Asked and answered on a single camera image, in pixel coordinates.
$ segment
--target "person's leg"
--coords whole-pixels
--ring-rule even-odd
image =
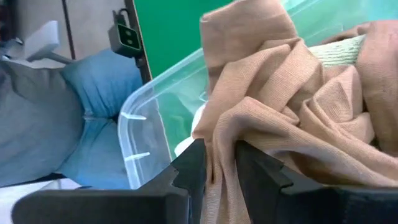
[[[85,109],[79,147],[60,172],[75,182],[99,189],[128,189],[119,146],[116,116],[126,98],[142,85],[134,59],[104,50],[61,71]]]
[[[127,97],[142,86],[135,60],[111,50],[67,65],[61,73],[80,95],[86,115],[97,118],[117,115]]]
[[[78,148],[59,171],[82,186],[129,189],[116,123],[110,119],[87,120]]]

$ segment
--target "beige fabric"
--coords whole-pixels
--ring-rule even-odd
[[[279,0],[235,1],[203,16],[210,99],[194,132],[207,153],[202,222],[250,223],[237,139],[324,184],[398,186],[398,161],[369,145],[374,126],[382,150],[396,146],[398,23],[366,26],[356,66],[324,68]]]

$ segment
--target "green panel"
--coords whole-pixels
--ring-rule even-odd
[[[201,16],[231,0],[135,0],[152,77],[201,47]]]

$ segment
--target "light green fabric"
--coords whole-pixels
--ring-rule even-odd
[[[364,38],[365,35],[361,35],[339,42],[310,47],[309,50],[319,58],[325,67],[354,64]]]

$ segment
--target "transparent plastic bin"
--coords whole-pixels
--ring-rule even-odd
[[[307,45],[376,19],[397,19],[396,0],[285,0]],[[176,158],[191,135],[196,110],[207,99],[202,49],[134,92],[124,103],[118,134],[132,189],[138,189]]]

